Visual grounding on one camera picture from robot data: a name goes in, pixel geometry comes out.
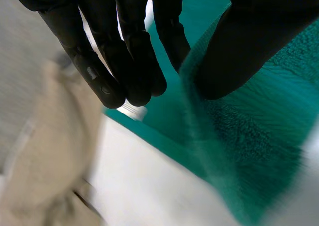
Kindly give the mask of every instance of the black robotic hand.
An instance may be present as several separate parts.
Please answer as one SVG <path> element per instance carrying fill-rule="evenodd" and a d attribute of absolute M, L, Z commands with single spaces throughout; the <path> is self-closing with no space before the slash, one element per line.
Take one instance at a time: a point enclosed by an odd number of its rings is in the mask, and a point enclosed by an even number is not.
<path fill-rule="evenodd" d="M 75 67 L 101 102 L 120 107 L 125 99 L 145 105 L 163 94 L 166 79 L 156 60 L 144 19 L 147 0 L 20 0 L 38 11 Z M 179 22 L 182 0 L 152 0 L 158 35 L 178 71 L 190 51 Z M 81 9 L 108 68 L 99 60 L 83 29 Z M 118 32 L 117 12 L 124 41 Z"/>
<path fill-rule="evenodd" d="M 196 84 L 218 99 L 241 87 L 319 17 L 319 0 L 231 0 L 209 42 Z"/>

